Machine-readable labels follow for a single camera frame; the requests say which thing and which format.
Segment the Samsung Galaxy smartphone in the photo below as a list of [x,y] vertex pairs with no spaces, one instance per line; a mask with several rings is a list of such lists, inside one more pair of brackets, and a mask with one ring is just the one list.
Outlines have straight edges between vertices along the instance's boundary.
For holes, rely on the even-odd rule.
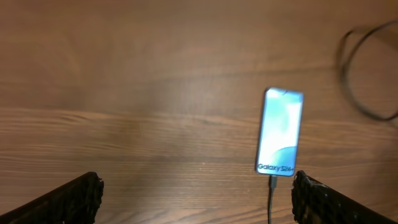
[[295,172],[304,95],[270,87],[264,92],[255,171],[290,177]]

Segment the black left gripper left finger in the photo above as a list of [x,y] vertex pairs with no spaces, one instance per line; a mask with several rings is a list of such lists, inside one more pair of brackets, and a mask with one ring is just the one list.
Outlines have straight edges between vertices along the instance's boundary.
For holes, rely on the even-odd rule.
[[96,172],[76,179],[1,215],[1,223],[93,224],[102,203],[104,182]]

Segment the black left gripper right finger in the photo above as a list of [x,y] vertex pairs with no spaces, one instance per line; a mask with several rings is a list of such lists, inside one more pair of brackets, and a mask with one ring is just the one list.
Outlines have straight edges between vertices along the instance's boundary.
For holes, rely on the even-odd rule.
[[299,224],[397,224],[302,170],[294,177],[292,206]]

